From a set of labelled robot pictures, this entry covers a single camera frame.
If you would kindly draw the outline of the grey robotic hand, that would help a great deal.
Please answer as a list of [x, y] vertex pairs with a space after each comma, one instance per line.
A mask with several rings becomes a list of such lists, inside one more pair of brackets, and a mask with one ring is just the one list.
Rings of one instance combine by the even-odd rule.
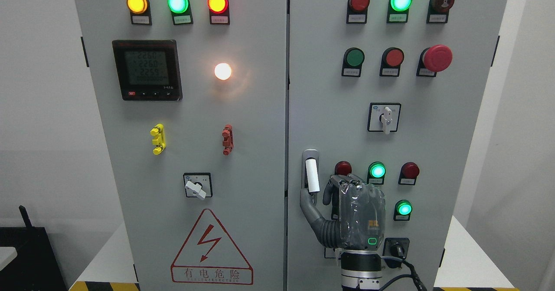
[[328, 184], [339, 194], [339, 218], [327, 220], [307, 188], [300, 190], [300, 208], [319, 243], [326, 248], [375, 251], [386, 228], [383, 191], [353, 174], [330, 176]]

